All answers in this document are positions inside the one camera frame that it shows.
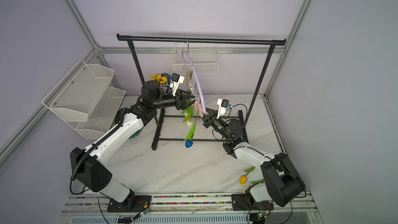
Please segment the white tulip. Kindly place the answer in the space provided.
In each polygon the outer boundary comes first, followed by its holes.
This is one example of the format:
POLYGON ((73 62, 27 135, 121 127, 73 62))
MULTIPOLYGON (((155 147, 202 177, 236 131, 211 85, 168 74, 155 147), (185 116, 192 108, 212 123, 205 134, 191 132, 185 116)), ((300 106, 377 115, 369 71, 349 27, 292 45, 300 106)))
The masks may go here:
MULTIPOLYGON (((190 93, 190 94, 193 94, 193 87, 192 87, 192 83, 191 83, 191 72, 189 71, 189 70, 185 70, 185 82, 186 82, 186 85, 187 85, 187 91, 190 93)), ((192 120, 192 118, 193 118, 193 116, 194 116, 194 106, 192 105, 192 106, 190 106, 190 107, 188 107, 186 110, 184 110, 183 111, 183 113, 184 113, 184 116, 185 116, 185 119, 184 119, 184 121, 183 122, 185 122, 186 124, 187 124, 187 126, 188 127, 192 127, 193 126, 193 120, 192 120)))

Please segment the purple clip hanger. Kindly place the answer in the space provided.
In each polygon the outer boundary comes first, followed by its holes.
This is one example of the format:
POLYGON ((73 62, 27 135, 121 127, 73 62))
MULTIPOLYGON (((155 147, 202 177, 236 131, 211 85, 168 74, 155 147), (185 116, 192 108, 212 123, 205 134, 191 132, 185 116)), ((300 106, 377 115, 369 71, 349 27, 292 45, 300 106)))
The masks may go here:
POLYGON ((199 81, 198 73, 195 68, 195 65, 193 63, 193 60, 189 54, 189 39, 185 37, 183 39, 183 42, 187 44, 187 48, 184 49, 182 48, 181 51, 181 59, 182 59, 182 64, 183 64, 183 69, 184 71, 187 69, 191 72, 191 83, 193 87, 193 94, 196 96, 196 101, 194 104, 194 107, 198 114, 203 117, 204 114, 206 114, 206 105, 205 105, 205 100, 204 100, 204 95, 203 95, 203 90, 201 87, 201 83, 199 81))

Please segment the blue tulip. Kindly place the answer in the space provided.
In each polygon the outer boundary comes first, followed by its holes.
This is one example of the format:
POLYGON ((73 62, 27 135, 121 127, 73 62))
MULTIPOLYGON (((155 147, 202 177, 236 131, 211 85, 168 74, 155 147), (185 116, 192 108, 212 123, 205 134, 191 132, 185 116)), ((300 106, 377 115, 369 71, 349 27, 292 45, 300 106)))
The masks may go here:
POLYGON ((195 131, 197 128, 197 116, 194 115, 192 120, 193 120, 193 126, 190 127, 188 134, 184 138, 184 144, 185 144, 186 148, 190 148, 193 146, 193 138, 194 138, 194 134, 195 134, 195 131))

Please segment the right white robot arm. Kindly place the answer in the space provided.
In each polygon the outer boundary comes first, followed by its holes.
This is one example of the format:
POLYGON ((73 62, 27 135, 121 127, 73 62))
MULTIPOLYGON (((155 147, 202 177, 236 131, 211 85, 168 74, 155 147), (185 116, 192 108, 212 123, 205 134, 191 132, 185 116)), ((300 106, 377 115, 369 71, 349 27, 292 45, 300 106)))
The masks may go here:
POLYGON ((277 205, 285 206, 306 190, 305 183, 290 158, 283 152, 271 154, 251 146, 243 137, 240 121, 225 122, 210 110, 202 117, 203 126, 213 128, 223 138, 225 152, 261 170, 266 195, 277 205))

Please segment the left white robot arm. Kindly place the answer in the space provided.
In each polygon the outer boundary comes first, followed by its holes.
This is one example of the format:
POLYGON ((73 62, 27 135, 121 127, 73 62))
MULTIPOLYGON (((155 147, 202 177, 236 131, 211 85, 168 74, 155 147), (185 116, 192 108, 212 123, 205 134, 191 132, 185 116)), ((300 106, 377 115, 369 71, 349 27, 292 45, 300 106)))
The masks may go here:
POLYGON ((71 151, 70 181, 78 180, 91 191, 99 192, 124 208, 131 209, 135 204, 134 191, 118 181, 105 166, 121 145, 157 116, 158 109, 175 107, 177 110, 186 110, 194 104, 193 94, 178 87, 179 84, 174 83, 171 92, 164 92, 159 82, 147 81, 142 86, 142 94, 137 102, 120 110, 115 126, 86 148, 71 151))

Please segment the sunflower bouquet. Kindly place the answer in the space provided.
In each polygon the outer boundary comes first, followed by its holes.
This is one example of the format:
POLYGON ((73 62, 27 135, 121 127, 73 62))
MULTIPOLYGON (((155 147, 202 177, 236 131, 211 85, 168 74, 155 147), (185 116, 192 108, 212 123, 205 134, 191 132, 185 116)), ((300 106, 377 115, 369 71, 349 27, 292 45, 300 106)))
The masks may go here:
POLYGON ((169 76, 168 74, 153 74, 150 80, 157 81, 160 85, 164 86, 169 83, 169 76))

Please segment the green rubber work glove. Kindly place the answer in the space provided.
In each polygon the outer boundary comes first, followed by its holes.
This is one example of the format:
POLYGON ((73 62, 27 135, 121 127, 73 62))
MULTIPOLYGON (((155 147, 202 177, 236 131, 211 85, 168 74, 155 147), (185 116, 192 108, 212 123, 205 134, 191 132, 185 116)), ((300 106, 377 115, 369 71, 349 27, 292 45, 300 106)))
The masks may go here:
POLYGON ((137 137, 141 132, 142 132, 142 129, 136 131, 134 134, 132 134, 132 135, 129 137, 129 139, 133 139, 133 138, 137 137))

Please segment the black and yellow glove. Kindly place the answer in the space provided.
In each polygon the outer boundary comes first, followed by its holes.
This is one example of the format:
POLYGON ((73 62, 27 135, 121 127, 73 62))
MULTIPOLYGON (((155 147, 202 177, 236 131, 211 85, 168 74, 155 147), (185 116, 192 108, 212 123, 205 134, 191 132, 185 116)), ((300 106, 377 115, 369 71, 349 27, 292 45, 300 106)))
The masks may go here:
POLYGON ((115 119, 114 119, 114 125, 116 125, 120 121, 122 112, 123 112, 122 108, 117 111, 115 119))

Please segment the white mesh shelf basket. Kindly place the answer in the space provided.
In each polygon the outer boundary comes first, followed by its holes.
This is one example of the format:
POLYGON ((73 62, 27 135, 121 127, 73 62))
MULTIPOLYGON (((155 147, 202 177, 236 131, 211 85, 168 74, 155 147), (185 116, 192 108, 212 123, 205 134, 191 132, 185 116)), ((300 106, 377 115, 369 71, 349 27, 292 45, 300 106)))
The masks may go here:
POLYGON ((125 97, 113 79, 113 69, 80 60, 42 104, 86 140, 97 140, 114 125, 125 97))

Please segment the metal base rail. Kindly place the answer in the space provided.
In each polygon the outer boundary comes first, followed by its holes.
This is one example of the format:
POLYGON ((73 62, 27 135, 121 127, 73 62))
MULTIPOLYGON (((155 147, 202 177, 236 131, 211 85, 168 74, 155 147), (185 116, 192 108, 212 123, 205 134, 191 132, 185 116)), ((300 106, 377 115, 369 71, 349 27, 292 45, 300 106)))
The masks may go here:
POLYGON ((322 224, 310 192, 286 206, 247 203, 235 192, 138 194, 130 212, 103 195, 70 196, 58 224, 322 224))

